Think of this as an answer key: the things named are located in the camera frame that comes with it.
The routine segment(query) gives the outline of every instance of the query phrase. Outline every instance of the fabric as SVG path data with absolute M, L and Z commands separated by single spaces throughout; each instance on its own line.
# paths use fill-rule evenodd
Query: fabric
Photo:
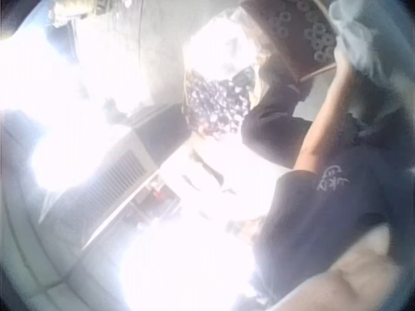
M 260 105 L 246 117 L 241 128 L 243 143 L 259 156 L 277 165 L 293 168 L 312 122 L 292 116 L 303 95 L 280 85 L 268 91 Z M 338 145 L 351 146 L 358 131 L 349 114 Z
M 391 179 L 395 187 L 389 185 Z M 400 191 L 397 199 L 393 192 L 405 184 L 378 150 L 363 146 L 334 157 L 319 174 L 283 176 L 254 248 L 274 299 L 329 269 L 359 237 L 382 223 L 391 227 L 392 258 L 402 262 L 412 196 Z
M 398 6 L 395 1 L 389 2 L 393 3 L 389 6 Z M 354 68 L 378 86 L 390 86 L 394 69 L 414 78 L 413 51 L 382 1 L 337 0 L 330 6 L 329 15 L 338 31 L 338 47 Z

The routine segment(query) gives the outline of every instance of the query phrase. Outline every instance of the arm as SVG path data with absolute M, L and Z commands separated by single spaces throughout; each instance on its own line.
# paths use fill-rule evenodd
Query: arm
M 353 68 L 338 50 L 335 53 L 337 71 L 327 92 L 326 100 L 303 141 L 294 170 L 316 172 L 342 129 L 348 110 L 348 98 L 353 82 Z
M 269 311 L 379 310 L 401 273 L 387 256 L 389 243 L 388 227 L 376 227 L 328 271 L 305 281 Z

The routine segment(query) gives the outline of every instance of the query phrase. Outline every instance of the leg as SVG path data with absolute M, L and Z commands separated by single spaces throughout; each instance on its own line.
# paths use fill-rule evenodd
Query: leg
M 243 143 L 265 159 L 292 168 L 311 122 L 292 117 L 300 100 L 289 86 L 271 89 L 245 118 Z

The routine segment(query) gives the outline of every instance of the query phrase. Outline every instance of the person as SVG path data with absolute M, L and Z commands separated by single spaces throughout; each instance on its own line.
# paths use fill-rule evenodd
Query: person
M 375 130 L 345 139 L 350 134 L 344 130 L 350 97 L 358 82 L 338 49 L 335 58 L 334 80 L 312 124 L 291 117 L 293 108 L 285 103 L 258 106 L 243 126 L 245 143 L 292 168 L 278 180 L 254 244 L 263 290 L 283 304 L 277 305 L 278 311 L 303 310 L 299 306 L 321 310 L 319 305 L 330 304 L 327 310 L 377 310 L 411 262 L 413 175 L 405 168 L 413 167 L 413 131 L 403 122 L 405 110 L 399 109 Z M 291 91 L 283 92 L 282 97 Z M 390 241 L 380 254 L 366 243 L 359 256 L 352 252 L 345 255 L 347 264 L 335 265 L 365 234 L 382 226 Z M 382 278 L 370 267 L 390 273 Z M 380 282 L 377 292 L 368 290 L 368 280 Z M 337 300 L 330 298 L 334 292 L 344 308 L 332 305 Z M 360 305 L 362 309 L 351 307 L 362 296 L 370 303 Z

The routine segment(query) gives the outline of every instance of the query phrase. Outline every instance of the vent grille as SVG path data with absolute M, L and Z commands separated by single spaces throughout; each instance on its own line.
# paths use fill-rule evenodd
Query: vent grille
M 65 213 L 61 214 L 60 221 L 72 231 L 71 240 L 87 241 L 116 201 L 145 173 L 137 157 L 129 150 L 112 166 L 98 171 L 81 189 L 68 192 L 59 205 L 65 207 L 61 210 Z

